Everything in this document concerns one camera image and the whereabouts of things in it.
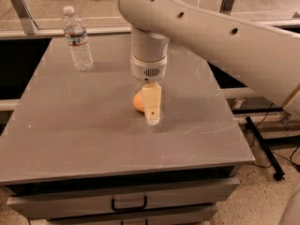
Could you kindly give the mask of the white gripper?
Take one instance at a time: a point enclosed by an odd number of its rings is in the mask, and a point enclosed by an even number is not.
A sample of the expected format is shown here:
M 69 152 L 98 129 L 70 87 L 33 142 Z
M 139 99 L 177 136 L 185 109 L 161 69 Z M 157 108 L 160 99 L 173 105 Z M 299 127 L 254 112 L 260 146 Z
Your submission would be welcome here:
M 130 57 L 130 68 L 133 77 L 142 87 L 142 104 L 144 115 L 149 126 L 156 126 L 160 120 L 161 87 L 157 81 L 166 73 L 167 57 L 156 62 L 145 62 L 134 55 Z

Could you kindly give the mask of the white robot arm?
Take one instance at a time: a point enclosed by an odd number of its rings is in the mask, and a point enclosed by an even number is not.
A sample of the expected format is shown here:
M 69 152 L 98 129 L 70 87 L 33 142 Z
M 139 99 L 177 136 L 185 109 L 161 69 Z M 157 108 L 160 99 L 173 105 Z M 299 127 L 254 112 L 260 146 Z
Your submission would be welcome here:
M 300 118 L 300 36 L 193 7 L 183 0 L 118 0 L 131 24 L 131 70 L 141 83 L 165 75 L 170 40 Z

